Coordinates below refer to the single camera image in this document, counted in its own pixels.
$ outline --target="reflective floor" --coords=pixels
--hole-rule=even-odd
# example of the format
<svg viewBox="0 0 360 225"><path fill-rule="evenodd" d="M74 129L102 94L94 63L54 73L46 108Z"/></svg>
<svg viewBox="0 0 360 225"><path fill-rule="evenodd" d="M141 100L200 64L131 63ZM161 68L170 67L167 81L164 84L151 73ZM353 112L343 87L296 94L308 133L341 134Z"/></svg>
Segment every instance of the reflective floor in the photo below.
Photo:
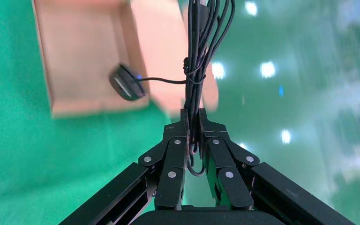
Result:
<svg viewBox="0 0 360 225"><path fill-rule="evenodd" d="M360 225L360 0L236 2L209 119ZM59 223L169 122L154 106L51 120L31 2L0 1L0 224ZM212 206L186 179L186 203Z"/></svg>

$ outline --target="computer mouse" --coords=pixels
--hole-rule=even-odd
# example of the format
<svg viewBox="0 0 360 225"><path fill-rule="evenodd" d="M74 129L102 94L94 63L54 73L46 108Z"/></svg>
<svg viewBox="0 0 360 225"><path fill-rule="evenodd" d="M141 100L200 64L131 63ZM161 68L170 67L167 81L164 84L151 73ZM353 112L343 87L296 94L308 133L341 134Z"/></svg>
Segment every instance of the computer mouse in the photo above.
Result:
<svg viewBox="0 0 360 225"><path fill-rule="evenodd" d="M137 81L137 75L120 63L109 76L111 86L127 101L136 101L145 96L144 88Z"/></svg>

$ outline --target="black cable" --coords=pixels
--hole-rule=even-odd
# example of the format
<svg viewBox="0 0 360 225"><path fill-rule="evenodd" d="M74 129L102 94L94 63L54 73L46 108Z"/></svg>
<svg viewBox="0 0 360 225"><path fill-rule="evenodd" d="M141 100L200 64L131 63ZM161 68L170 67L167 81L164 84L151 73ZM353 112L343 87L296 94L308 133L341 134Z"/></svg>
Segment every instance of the black cable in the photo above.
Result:
<svg viewBox="0 0 360 225"><path fill-rule="evenodd" d="M186 80L184 80L184 81L172 81L172 80L167 80L167 79L159 78L159 77L147 77L147 78L136 80L136 82L143 82L143 81L162 81L162 82L172 83L172 84L185 84L187 82Z"/></svg>
<svg viewBox="0 0 360 225"><path fill-rule="evenodd" d="M233 17L235 14L235 0L224 0L225 5L222 13L220 13L220 2L222 0L209 0L207 6L201 6L199 0L190 0L188 5L188 57L184 59L184 74L186 77L186 101L184 108L187 110L189 120L189 158L187 167L195 176L201 176L205 172L204 166L200 172L195 172L194 155L200 149L200 159L203 158L202 146L200 146L198 137L198 113L199 104L203 89L203 81L206 77L206 70L216 52L224 36L227 34ZM225 23L228 8L231 5L231 13ZM207 15L206 24L201 16Z"/></svg>

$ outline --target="mouse cord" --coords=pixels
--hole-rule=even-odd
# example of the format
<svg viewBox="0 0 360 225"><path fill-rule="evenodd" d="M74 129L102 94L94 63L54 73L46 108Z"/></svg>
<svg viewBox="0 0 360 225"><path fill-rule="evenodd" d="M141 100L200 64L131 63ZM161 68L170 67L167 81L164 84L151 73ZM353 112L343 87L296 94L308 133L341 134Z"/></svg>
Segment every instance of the mouse cord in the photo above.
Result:
<svg viewBox="0 0 360 225"><path fill-rule="evenodd" d="M189 159L187 167L194 176L201 176L205 172L203 165L200 172L196 172L193 169L194 155L198 149L200 150L199 157L203 159L203 147L200 146L200 137L197 136L200 133L197 130L197 123L199 122L199 104L203 81L206 77L205 73L213 54L223 41L235 14L235 0L225 0L222 13L219 15L221 1L223 0L209 0L207 6L203 6L190 0L188 6L188 57L184 59L184 73L187 76L184 108L187 109L190 125L190 146L188 148ZM230 3L231 12L227 19L226 16ZM203 24L201 19L207 15L207 10L209 11L208 19L206 24Z"/></svg>

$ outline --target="blue light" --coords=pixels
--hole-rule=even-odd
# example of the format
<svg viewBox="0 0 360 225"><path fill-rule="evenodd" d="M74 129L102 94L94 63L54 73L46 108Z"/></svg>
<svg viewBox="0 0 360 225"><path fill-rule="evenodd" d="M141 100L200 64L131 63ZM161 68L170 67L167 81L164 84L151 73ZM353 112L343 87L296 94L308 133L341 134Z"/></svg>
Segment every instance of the blue light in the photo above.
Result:
<svg viewBox="0 0 360 225"><path fill-rule="evenodd" d="M281 98L284 96L284 87L282 85L279 86L279 96Z"/></svg>

